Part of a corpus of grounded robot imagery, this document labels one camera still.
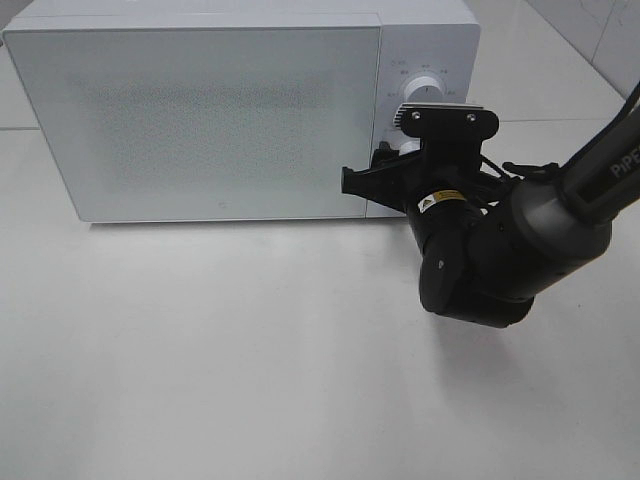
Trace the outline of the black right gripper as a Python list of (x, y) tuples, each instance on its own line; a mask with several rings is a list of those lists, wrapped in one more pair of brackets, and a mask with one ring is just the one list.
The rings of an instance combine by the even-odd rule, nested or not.
[(478, 220), (505, 196), (505, 173), (480, 141), (419, 141), (419, 151), (404, 154), (381, 141), (372, 167), (341, 168), (341, 192), (409, 220)]

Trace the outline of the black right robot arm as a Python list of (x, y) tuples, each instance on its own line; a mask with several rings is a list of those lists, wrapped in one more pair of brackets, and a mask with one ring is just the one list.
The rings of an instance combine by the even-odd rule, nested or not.
[(497, 115), (471, 104), (405, 103), (395, 125), (418, 141), (381, 142), (341, 190), (404, 214), (420, 250), (431, 313), (505, 328), (538, 293), (601, 256), (639, 197), (639, 95), (566, 163), (495, 164), (481, 151)]

